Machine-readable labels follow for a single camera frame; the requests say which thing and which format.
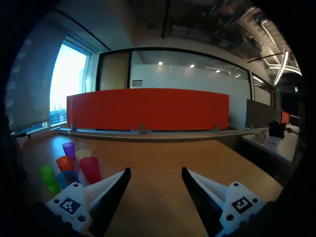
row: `pink cup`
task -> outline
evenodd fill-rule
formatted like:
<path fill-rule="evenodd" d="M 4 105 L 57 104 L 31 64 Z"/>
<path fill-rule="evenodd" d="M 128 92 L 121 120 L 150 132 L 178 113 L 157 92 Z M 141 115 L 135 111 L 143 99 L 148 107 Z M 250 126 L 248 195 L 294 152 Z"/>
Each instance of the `pink cup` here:
<path fill-rule="evenodd" d="M 96 157 L 84 157 L 79 161 L 79 165 L 90 184 L 94 184 L 102 180 L 99 169 L 99 161 Z"/>

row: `plastic cup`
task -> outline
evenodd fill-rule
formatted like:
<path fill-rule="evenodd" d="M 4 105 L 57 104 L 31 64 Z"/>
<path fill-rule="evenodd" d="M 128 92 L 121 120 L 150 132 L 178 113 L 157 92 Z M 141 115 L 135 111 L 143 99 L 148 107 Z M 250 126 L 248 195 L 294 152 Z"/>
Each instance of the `plastic cup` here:
<path fill-rule="evenodd" d="M 60 172 L 57 175 L 57 181 L 58 181 L 58 184 L 62 187 L 62 189 L 67 188 L 73 182 L 80 183 L 77 172 L 72 171 L 72 170 L 66 170 L 66 171 Z"/>
<path fill-rule="evenodd" d="M 40 167 L 38 173 L 41 179 L 43 180 L 44 184 L 47 186 L 47 188 L 52 194 L 56 195 L 60 192 L 60 186 L 57 183 L 51 166 L 44 165 Z"/>
<path fill-rule="evenodd" d="M 84 157 L 79 161 L 79 165 L 90 184 L 94 184 L 102 180 L 99 169 L 99 161 L 96 157 Z"/>
<path fill-rule="evenodd" d="M 62 145 L 65 155 L 70 156 L 72 160 L 76 159 L 75 156 L 75 144 L 73 142 L 66 142 Z"/>
<path fill-rule="evenodd" d="M 82 158 L 91 156 L 91 151 L 87 149 L 81 149 L 76 151 L 75 155 L 77 161 L 79 162 Z"/>
<path fill-rule="evenodd" d="M 60 171 L 75 170 L 70 156 L 61 156 L 56 160 Z"/>

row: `red desk divider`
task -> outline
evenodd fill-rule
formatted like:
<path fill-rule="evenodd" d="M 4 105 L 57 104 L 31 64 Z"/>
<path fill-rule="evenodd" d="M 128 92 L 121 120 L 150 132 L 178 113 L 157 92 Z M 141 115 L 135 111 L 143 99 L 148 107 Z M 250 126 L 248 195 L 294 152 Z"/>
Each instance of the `red desk divider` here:
<path fill-rule="evenodd" d="M 68 126 L 111 130 L 227 129 L 229 96 L 182 89 L 103 90 L 67 97 Z"/>

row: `purple cup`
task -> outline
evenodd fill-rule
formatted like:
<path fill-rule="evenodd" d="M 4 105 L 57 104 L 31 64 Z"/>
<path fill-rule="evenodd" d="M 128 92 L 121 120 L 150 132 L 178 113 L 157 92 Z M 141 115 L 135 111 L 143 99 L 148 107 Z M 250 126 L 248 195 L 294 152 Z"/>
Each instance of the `purple cup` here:
<path fill-rule="evenodd" d="M 75 144 L 73 142 L 66 142 L 62 145 L 65 155 L 70 156 L 72 160 L 76 159 L 75 156 Z"/>

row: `desk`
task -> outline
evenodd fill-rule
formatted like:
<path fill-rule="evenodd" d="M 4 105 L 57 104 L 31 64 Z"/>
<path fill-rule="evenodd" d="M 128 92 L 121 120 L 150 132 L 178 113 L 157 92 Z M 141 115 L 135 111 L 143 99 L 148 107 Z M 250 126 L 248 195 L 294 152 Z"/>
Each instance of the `desk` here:
<path fill-rule="evenodd" d="M 242 136 L 242 140 L 271 154 L 272 156 L 280 160 L 282 163 L 290 165 L 294 157 L 298 135 L 294 133 L 288 133 L 287 131 L 285 131 L 284 136 L 284 139 L 282 139 L 278 145 L 277 151 L 266 147 L 264 143 L 255 141 L 254 134 Z"/>
<path fill-rule="evenodd" d="M 51 197 L 37 177 L 43 164 L 53 165 L 63 155 L 62 144 L 73 141 L 76 149 L 88 148 L 100 161 L 103 177 L 130 167 L 132 177 L 106 235 L 206 236 L 202 221 L 181 178 L 187 167 L 216 182 L 240 181 L 264 201 L 275 200 L 282 187 L 273 178 L 218 141 L 143 143 L 83 139 L 55 135 L 23 152 L 31 179 L 33 199 Z"/>

